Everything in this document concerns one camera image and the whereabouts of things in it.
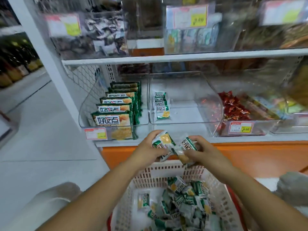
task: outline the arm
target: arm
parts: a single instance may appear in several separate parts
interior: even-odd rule
[[[104,224],[133,177],[152,164],[166,149],[152,147],[152,140],[161,130],[153,131],[139,144],[133,154],[115,169],[109,171],[77,200],[56,213],[37,231],[95,231]]]
[[[228,184],[240,198],[255,221],[266,231],[304,231],[308,219],[270,190],[258,183],[232,163],[201,136],[190,136],[201,146],[201,151],[185,152],[190,159],[201,163],[219,181]]]

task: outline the person's left hand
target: person's left hand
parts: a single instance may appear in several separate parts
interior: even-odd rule
[[[138,170],[144,170],[146,167],[154,163],[157,157],[168,154],[169,151],[166,148],[152,147],[153,139],[160,132],[162,132],[162,130],[156,130],[149,133],[128,158],[128,161],[130,161],[130,163]]]

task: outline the shopping basket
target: shopping basket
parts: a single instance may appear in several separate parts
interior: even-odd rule
[[[244,231],[237,209],[225,184],[219,182],[203,166],[187,168],[179,160],[153,163],[139,176],[133,178],[123,197],[114,209],[111,218],[111,231],[140,231],[151,224],[146,213],[137,211],[138,193],[149,190],[150,200],[162,195],[167,187],[167,178],[181,176],[185,182],[205,181],[210,190],[209,198],[216,214],[220,216],[228,231]]]

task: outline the forearm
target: forearm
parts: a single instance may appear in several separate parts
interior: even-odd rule
[[[235,169],[228,184],[264,230],[307,230],[306,217],[239,169]]]
[[[121,163],[37,230],[101,230],[136,173],[130,160]]]

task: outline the person's right hand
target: person's right hand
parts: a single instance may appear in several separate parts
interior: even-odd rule
[[[228,184],[237,168],[216,147],[206,141],[202,136],[189,136],[192,141],[197,141],[201,146],[200,151],[187,150],[184,154],[192,161],[201,163],[220,182]]]

